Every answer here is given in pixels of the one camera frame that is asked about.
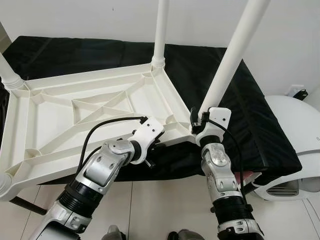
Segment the white pole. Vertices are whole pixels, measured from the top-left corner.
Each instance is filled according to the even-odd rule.
[[[169,0],[159,0],[155,29],[154,52],[151,62],[152,66],[156,68],[162,68],[165,66],[164,52],[168,11]]]
[[[4,56],[0,53],[0,77],[6,89],[19,89],[23,87],[24,81],[16,74]]]
[[[218,107],[269,2],[270,0],[248,1],[198,112],[199,119],[208,108]]]

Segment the black padded surface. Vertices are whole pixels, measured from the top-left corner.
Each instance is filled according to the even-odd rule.
[[[20,36],[3,54],[25,80],[86,71],[146,64],[153,55],[153,43],[119,40],[47,38]],[[199,109],[218,69],[225,48],[165,46],[165,71],[184,103]],[[8,94],[2,90],[2,120]],[[284,176],[301,170],[295,150],[270,110],[264,95],[242,61],[220,107],[232,112],[228,129],[240,143],[244,169],[263,172],[263,176]],[[228,137],[223,144],[239,170],[236,148]],[[202,174],[200,149],[189,142],[170,146],[148,156],[156,167],[145,164],[121,169],[118,181],[165,180]]]

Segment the floor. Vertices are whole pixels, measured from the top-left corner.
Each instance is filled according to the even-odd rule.
[[[36,186],[19,196],[49,208],[64,185]],[[253,195],[254,217],[266,240],[319,240],[301,200],[270,202]],[[206,240],[217,239],[217,220],[210,213],[203,176],[168,181],[115,182],[96,209],[82,240],[100,240],[109,225],[117,225],[129,240],[165,240],[170,231],[189,229]],[[27,240],[42,216],[0,202],[0,239]]]

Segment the black cable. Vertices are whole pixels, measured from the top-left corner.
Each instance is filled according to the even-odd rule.
[[[110,124],[110,123],[114,123],[114,122],[119,122],[119,121],[126,121],[126,120],[140,120],[140,123],[143,124],[148,118],[145,116],[131,116],[131,117],[120,117],[120,118],[115,118],[115,119],[110,119],[110,120],[106,120],[103,122],[100,122],[99,124],[95,125],[88,133],[88,135],[86,136],[83,146],[82,146],[82,151],[81,151],[81,156],[80,156],[80,161],[79,161],[79,165],[78,168],[76,170],[75,175],[77,175],[81,168],[83,167],[83,163],[84,163],[84,158],[85,158],[85,153],[86,153],[86,148],[89,142],[89,138],[90,136],[94,133],[94,131],[99,128],[102,125],[105,124]]]
[[[241,154],[241,150],[240,150],[240,147],[239,147],[239,143],[237,142],[235,137],[232,135],[232,133],[228,129],[226,129],[224,126],[221,126],[219,123],[217,123],[215,121],[212,121],[210,119],[208,119],[207,121],[209,123],[217,126],[218,128],[222,129],[223,131],[225,131],[231,137],[231,139],[233,140],[233,142],[235,144],[235,147],[236,147],[236,149],[238,151],[238,154],[239,154],[239,161],[240,161],[240,188],[241,188],[240,191],[241,191],[244,203],[247,204],[246,195],[243,192],[243,190],[244,190],[244,161],[243,161],[243,158],[242,158],[242,154]]]
[[[98,151],[99,149],[101,149],[101,146],[98,146],[96,149],[94,149],[92,152],[90,152],[90,154],[86,157],[86,159],[84,160],[82,166],[86,165],[86,163],[88,162],[88,160],[92,157],[93,154],[96,153],[96,151]]]

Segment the white appliance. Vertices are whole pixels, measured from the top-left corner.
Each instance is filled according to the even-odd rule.
[[[308,197],[320,200],[320,112],[288,96],[266,96],[265,99],[295,149],[302,170],[261,186],[255,193],[270,201]]]

